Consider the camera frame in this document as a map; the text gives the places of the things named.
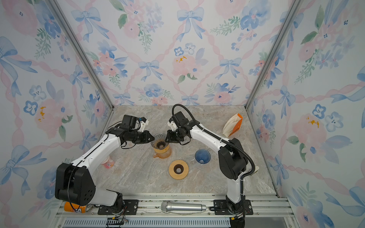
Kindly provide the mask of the grey glass dripper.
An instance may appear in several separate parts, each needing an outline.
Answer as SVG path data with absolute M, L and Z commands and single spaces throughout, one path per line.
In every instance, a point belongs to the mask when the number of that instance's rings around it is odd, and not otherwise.
M 164 133 L 154 135 L 154 140 L 151 141 L 151 145 L 156 150 L 163 150 L 168 146 L 168 142 L 165 141 L 167 135 Z

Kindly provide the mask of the orange glass carafe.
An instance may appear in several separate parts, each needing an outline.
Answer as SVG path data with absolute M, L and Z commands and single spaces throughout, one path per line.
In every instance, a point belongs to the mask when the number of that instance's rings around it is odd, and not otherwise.
M 154 151 L 155 151 L 155 153 L 153 155 L 154 158 L 158 157 L 158 158 L 161 158 L 161 159 L 165 159 L 165 158 L 167 158 L 171 155 L 172 148 L 168 145 L 168 146 L 166 146 L 165 148 L 163 148 L 161 150 L 154 148 Z

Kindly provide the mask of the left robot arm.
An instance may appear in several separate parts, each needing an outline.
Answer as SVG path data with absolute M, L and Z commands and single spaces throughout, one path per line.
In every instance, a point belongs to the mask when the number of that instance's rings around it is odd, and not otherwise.
M 121 211 L 124 208 L 123 195 L 97 187 L 92 174 L 114 150 L 124 143 L 148 144 L 154 140 L 155 138 L 146 130 L 140 132 L 116 127 L 109 129 L 88 152 L 70 164 L 62 163 L 57 168 L 56 199 L 79 206 L 92 204 Z

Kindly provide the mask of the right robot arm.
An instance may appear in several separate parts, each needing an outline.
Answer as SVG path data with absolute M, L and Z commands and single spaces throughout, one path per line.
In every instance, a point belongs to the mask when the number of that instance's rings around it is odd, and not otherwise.
M 183 142 L 188 137 L 197 140 L 217 153 L 219 168 L 227 178 L 226 203 L 227 210 L 232 214 L 238 214 L 243 210 L 244 193 L 242 176 L 249 163 L 243 148 L 237 139 L 223 138 L 203 127 L 198 121 L 189 120 L 182 112 L 173 115 L 168 126 L 165 139 L 168 143 Z

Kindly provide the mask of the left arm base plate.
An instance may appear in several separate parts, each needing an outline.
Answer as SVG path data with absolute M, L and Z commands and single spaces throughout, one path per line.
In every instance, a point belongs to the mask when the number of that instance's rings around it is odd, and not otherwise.
M 98 215 L 136 215 L 138 204 L 139 200 L 137 199 L 124 199 L 121 202 L 121 206 L 100 206 L 98 209 Z

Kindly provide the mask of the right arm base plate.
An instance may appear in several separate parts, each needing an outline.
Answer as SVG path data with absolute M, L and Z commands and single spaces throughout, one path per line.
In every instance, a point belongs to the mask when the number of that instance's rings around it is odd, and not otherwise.
M 215 213 L 215 215 L 253 215 L 252 204 L 250 200 L 241 200 L 239 203 L 231 203 L 226 199 L 215 199 L 213 200 L 213 206 L 210 210 Z

